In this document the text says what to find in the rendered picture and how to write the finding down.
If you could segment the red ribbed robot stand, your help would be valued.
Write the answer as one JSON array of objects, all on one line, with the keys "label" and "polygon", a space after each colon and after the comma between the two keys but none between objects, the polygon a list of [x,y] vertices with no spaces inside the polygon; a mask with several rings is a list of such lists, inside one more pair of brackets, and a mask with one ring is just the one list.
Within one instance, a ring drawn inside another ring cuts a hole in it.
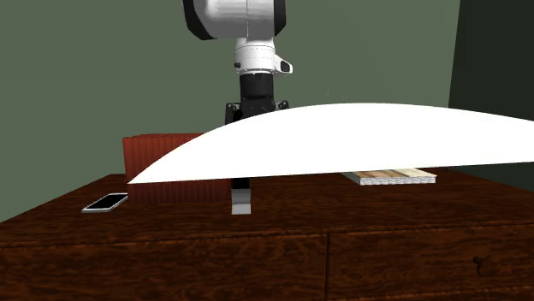
[{"label": "red ribbed robot stand", "polygon": [[[129,182],[152,163],[200,133],[152,133],[122,140],[125,181]],[[200,180],[127,185],[134,204],[183,204],[222,202],[230,197],[230,180]]]}]

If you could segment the dark wooden chest of drawers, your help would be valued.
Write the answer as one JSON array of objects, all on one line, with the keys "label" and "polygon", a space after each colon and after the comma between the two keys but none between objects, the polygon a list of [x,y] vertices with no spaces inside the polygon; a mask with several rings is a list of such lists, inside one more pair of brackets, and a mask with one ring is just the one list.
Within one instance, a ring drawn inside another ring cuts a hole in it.
[{"label": "dark wooden chest of drawers", "polygon": [[534,192],[447,169],[431,185],[252,181],[228,202],[85,204],[110,174],[0,223],[0,301],[534,301]]}]

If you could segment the beige striped book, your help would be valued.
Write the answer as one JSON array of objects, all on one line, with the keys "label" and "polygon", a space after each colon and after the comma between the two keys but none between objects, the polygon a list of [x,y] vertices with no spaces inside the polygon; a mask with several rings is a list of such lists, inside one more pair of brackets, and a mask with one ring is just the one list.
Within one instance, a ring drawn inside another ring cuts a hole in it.
[{"label": "beige striped book", "polygon": [[435,174],[417,168],[345,172],[342,175],[361,186],[436,183]]}]

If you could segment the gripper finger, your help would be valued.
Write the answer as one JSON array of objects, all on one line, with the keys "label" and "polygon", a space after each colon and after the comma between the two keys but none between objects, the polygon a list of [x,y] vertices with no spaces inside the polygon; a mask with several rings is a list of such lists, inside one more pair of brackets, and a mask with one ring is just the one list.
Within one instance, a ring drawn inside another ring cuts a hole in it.
[{"label": "gripper finger", "polygon": [[250,215],[252,213],[250,179],[232,179],[231,184],[231,214]]}]

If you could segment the white curved slab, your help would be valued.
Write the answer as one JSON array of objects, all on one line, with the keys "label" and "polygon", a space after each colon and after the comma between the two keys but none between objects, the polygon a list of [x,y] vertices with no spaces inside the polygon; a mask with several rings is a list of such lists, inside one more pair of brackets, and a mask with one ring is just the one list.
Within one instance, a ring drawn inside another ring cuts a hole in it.
[{"label": "white curved slab", "polygon": [[134,184],[534,162],[534,121],[463,109],[334,103],[218,127]]}]

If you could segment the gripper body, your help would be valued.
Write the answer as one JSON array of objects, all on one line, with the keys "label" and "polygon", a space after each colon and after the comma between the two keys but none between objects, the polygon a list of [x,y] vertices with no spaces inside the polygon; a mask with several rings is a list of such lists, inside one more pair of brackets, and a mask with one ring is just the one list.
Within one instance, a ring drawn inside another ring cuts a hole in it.
[{"label": "gripper body", "polygon": [[240,101],[225,106],[225,124],[255,115],[288,109],[289,102],[274,100],[274,75],[267,73],[240,76]]}]

